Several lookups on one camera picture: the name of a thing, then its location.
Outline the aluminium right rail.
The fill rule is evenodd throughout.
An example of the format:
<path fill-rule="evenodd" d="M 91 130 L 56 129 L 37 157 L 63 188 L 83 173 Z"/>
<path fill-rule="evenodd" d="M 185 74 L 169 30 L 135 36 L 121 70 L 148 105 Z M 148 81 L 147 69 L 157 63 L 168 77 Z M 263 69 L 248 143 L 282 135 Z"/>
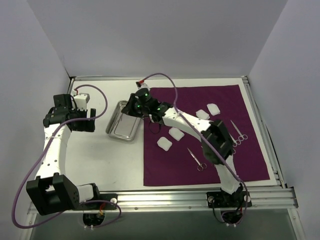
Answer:
<path fill-rule="evenodd" d="M 257 103 L 256 103 L 254 96 L 253 96 L 253 93 L 251 91 L 249 79 L 246 75 L 242 76 L 241 78 L 242 78 L 242 82 L 244 84 L 246 93 L 248 94 L 248 98 L 249 98 L 251 107 L 253 109 L 253 113 L 256 118 L 257 125 L 258 125 L 259 131 L 261 133 L 261 137 L 262 137 L 267 155 L 269 157 L 272 170 L 273 170 L 274 174 L 277 175 L 277 177 L 278 177 L 278 180 L 279 180 L 278 185 L 280 185 L 282 188 L 287 188 L 287 185 L 284 181 L 284 177 L 283 177 L 283 174 L 281 171 L 281 167 L 279 165 L 278 157 L 275 152 L 275 148 L 273 146 L 273 142 L 271 140 L 268 128 L 262 118 L 261 112 L 257 106 Z"/>

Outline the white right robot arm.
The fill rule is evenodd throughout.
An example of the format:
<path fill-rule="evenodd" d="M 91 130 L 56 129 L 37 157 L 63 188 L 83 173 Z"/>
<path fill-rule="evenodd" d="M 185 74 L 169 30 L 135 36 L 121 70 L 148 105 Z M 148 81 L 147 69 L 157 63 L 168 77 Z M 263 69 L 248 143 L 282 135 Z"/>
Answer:
<path fill-rule="evenodd" d="M 233 141 L 221 120 L 200 119 L 177 108 L 178 95 L 172 104 L 160 102 L 146 88 L 132 93 L 121 112 L 135 118 L 147 118 L 152 123 L 173 127 L 201 142 L 206 160 L 217 170 L 222 200 L 227 206 L 240 201 L 239 191 L 245 189 L 243 180 L 237 175 L 233 162 Z"/>

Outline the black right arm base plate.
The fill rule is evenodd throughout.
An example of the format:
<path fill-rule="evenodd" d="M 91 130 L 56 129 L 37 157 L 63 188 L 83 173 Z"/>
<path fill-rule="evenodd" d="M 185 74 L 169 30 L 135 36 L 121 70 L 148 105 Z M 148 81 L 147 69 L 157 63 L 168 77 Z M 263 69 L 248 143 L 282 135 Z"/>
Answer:
<path fill-rule="evenodd" d="M 238 208 L 245 207 L 245 191 L 228 194 L 224 191 L 209 191 L 206 193 L 209 208 Z"/>

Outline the steel instrument tray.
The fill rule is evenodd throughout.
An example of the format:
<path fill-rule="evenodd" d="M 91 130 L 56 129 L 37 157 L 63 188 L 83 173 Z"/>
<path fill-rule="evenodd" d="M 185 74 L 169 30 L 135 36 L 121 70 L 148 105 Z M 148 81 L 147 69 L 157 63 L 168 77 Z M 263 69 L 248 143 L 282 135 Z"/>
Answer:
<path fill-rule="evenodd" d="M 106 126 L 106 134 L 113 139 L 131 142 L 134 140 L 141 119 L 122 113 L 127 105 L 126 100 L 120 100 Z"/>

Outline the aluminium rail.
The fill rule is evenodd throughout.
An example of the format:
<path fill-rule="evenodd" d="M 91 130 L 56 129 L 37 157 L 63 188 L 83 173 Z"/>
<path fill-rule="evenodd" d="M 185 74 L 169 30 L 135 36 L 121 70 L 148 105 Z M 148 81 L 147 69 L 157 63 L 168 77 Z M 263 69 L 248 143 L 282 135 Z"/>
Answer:
<path fill-rule="evenodd" d="M 230 210 L 231 205 L 217 205 L 217 188 L 189 190 L 143 190 L 116 192 L 123 212 L 178 212 Z M 295 190 L 281 186 L 249 187 L 249 210 L 296 209 Z"/>
<path fill-rule="evenodd" d="M 278 180 L 279 180 L 278 185 L 280 185 L 282 188 L 287 188 L 287 185 L 284 181 L 284 177 L 283 177 L 283 174 L 281 171 L 281 167 L 279 165 L 278 157 L 275 152 L 275 148 L 273 146 L 273 142 L 271 140 L 268 128 L 262 118 L 261 112 L 257 106 L 257 103 L 256 103 L 254 96 L 253 96 L 253 93 L 251 91 L 249 79 L 246 75 L 242 76 L 241 78 L 242 78 L 242 82 L 244 84 L 246 93 L 248 94 L 248 98 L 249 98 L 251 107 L 253 109 L 253 113 L 256 118 L 257 125 L 258 125 L 259 131 L 261 133 L 261 137 L 262 137 L 267 155 L 269 157 L 272 170 L 273 170 L 274 174 L 277 175 L 277 177 L 278 177 Z"/>

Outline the steel scissors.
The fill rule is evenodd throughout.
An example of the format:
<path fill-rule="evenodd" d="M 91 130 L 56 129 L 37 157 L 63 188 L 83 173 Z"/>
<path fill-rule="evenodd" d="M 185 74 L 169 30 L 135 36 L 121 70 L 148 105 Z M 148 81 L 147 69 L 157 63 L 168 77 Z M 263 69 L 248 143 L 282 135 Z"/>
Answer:
<path fill-rule="evenodd" d="M 248 136 L 246 134 L 242 134 L 242 132 L 240 131 L 240 129 L 236 126 L 236 124 L 231 120 L 230 121 L 231 124 L 233 125 L 233 127 L 235 128 L 235 130 L 237 131 L 238 133 L 238 140 L 240 142 L 244 141 L 244 140 L 247 140 L 248 139 Z"/>
<path fill-rule="evenodd" d="M 232 141 L 233 141 L 232 146 L 233 146 L 234 148 L 237 147 L 237 146 L 239 146 L 239 145 L 242 143 L 242 141 L 241 141 L 240 139 L 235 139 L 235 138 L 233 138 L 232 136 L 231 136 L 231 139 L 232 139 Z"/>
<path fill-rule="evenodd" d="M 195 160 L 195 162 L 197 163 L 197 170 L 199 172 L 202 172 L 204 169 L 207 168 L 207 165 L 205 163 L 200 163 L 200 161 L 197 159 L 195 154 L 189 148 L 187 148 L 187 150 L 188 150 L 189 154 L 192 156 L 192 158 Z"/>

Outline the aluminium front rail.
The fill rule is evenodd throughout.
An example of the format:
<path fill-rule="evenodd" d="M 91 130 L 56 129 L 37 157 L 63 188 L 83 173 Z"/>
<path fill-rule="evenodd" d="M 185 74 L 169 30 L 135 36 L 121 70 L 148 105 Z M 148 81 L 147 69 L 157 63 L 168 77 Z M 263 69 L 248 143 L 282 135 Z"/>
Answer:
<path fill-rule="evenodd" d="M 143 190 L 116 192 L 123 212 L 178 212 L 230 210 L 231 205 L 217 205 L 217 188 L 189 190 Z M 295 190 L 281 186 L 249 187 L 249 210 L 296 209 Z"/>

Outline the purple surgical cloth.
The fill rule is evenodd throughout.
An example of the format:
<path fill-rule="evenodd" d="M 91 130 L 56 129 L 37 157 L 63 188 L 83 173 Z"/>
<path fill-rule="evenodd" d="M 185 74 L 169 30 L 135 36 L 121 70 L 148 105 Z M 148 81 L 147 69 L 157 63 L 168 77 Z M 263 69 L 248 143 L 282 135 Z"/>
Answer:
<path fill-rule="evenodd" d="M 187 114 L 195 115 L 198 110 L 208 111 L 207 104 L 216 104 L 220 114 L 210 116 L 210 120 L 222 120 L 234 139 L 239 137 L 231 120 L 242 134 L 248 136 L 235 148 L 233 162 L 237 175 L 248 186 L 267 186 L 275 183 L 268 155 L 258 139 L 254 128 L 255 119 L 248 112 L 249 106 L 243 99 L 238 85 L 179 87 L 155 87 L 150 93 L 161 102 L 173 103 L 178 95 L 177 108 Z M 172 142 L 168 151 L 157 145 L 159 138 Z M 207 168 L 197 170 L 189 148 L 200 163 Z M 218 184 L 220 179 L 216 168 L 203 156 L 201 143 L 189 134 L 177 141 L 169 135 L 169 127 L 159 127 L 156 123 L 144 121 L 143 133 L 143 184 L 147 187 L 189 186 Z"/>

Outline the white gauze pad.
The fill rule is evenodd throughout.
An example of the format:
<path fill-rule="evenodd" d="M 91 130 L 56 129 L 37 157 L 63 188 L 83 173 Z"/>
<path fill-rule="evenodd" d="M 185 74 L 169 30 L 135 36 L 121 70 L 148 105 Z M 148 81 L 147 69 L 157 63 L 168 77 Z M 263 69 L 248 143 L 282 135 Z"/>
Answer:
<path fill-rule="evenodd" d="M 175 127 L 170 128 L 168 133 L 176 141 L 180 141 L 185 136 L 185 134 L 181 130 Z"/>
<path fill-rule="evenodd" d="M 196 112 L 196 116 L 201 120 L 208 120 L 210 118 L 210 115 L 205 112 L 203 109 L 200 109 Z"/>
<path fill-rule="evenodd" d="M 171 146 L 172 146 L 172 142 L 170 140 L 168 140 L 166 137 L 162 136 L 158 139 L 157 141 L 157 145 L 163 149 L 164 151 L 168 151 Z"/>
<path fill-rule="evenodd" d="M 212 116 L 216 116 L 216 115 L 219 115 L 221 113 L 219 107 L 214 103 L 209 103 L 206 106 L 207 106 L 207 109 L 208 109 L 208 111 L 210 112 L 210 114 Z"/>

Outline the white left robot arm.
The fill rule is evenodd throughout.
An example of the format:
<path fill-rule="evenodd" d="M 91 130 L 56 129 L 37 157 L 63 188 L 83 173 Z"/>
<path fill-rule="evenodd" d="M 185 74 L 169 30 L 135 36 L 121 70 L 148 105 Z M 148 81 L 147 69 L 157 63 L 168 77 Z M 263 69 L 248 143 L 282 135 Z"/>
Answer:
<path fill-rule="evenodd" d="M 44 155 L 34 180 L 26 183 L 26 191 L 42 216 L 75 210 L 80 203 L 88 209 L 100 206 L 101 197 L 95 183 L 76 186 L 66 176 L 68 141 L 72 132 L 95 131 L 96 109 L 87 109 L 87 93 L 54 95 L 52 107 L 43 119 Z"/>

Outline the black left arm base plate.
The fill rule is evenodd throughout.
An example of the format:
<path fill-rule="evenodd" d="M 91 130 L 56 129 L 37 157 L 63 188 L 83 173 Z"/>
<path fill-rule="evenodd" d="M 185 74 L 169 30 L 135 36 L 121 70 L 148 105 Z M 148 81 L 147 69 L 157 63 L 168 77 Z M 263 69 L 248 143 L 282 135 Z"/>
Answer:
<path fill-rule="evenodd" d="M 116 210 L 118 204 L 118 194 L 102 193 L 98 199 L 89 200 L 88 203 L 80 204 L 75 211 L 99 211 Z"/>

